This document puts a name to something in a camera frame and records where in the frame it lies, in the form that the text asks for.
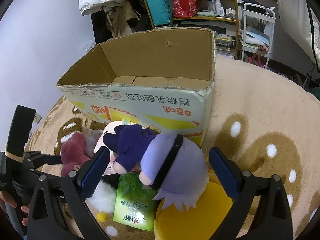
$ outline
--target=beige blanket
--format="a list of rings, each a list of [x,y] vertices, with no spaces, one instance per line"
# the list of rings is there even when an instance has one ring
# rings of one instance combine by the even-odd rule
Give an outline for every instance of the beige blanket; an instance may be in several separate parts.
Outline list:
[[[86,135],[89,129],[103,127],[63,97],[34,133],[27,150],[57,155],[72,132]],[[243,170],[262,177],[279,174],[291,205],[295,236],[320,204],[319,132],[320,102],[312,94],[271,71],[217,57],[203,151],[207,155],[211,147],[219,146]],[[59,165],[43,167],[43,171],[55,175],[60,170]],[[257,203],[255,200],[241,234],[248,229]],[[154,239],[153,232],[115,223],[112,216],[101,226],[118,231],[112,239]]]

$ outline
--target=cardboard box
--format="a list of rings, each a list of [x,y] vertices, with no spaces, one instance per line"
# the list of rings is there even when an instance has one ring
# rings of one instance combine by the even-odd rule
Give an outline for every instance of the cardboard box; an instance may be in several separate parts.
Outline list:
[[[98,44],[57,87],[88,118],[127,119],[201,145],[212,103],[215,44],[211,30],[171,28]]]

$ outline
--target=silver bolt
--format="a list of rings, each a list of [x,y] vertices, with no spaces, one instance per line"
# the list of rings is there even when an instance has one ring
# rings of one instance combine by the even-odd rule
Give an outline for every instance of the silver bolt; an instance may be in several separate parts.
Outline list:
[[[273,179],[276,180],[276,181],[279,181],[280,180],[280,176],[275,174],[275,175],[273,175]]]
[[[242,174],[245,177],[250,177],[251,176],[251,172],[250,171],[242,171]]]
[[[45,180],[45,178],[46,178],[46,176],[45,176],[45,175],[40,175],[40,177],[39,177],[39,181],[44,181],[44,180]]]
[[[77,172],[76,172],[76,171],[70,171],[70,172],[68,173],[68,176],[71,177],[71,178],[73,178],[73,177],[76,176],[76,175],[77,175]]]

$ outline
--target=yellow cushion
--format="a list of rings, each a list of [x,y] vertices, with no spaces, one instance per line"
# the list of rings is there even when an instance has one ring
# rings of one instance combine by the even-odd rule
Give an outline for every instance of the yellow cushion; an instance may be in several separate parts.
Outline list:
[[[196,208],[180,212],[172,204],[161,210],[161,201],[154,223],[156,240],[208,240],[228,214],[232,201],[222,186],[209,181],[196,203]]]

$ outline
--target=red gift bag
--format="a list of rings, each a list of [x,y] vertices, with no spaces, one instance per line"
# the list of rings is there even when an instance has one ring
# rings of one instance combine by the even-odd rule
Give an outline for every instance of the red gift bag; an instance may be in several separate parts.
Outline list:
[[[198,12],[201,0],[172,0],[175,17],[192,17]]]

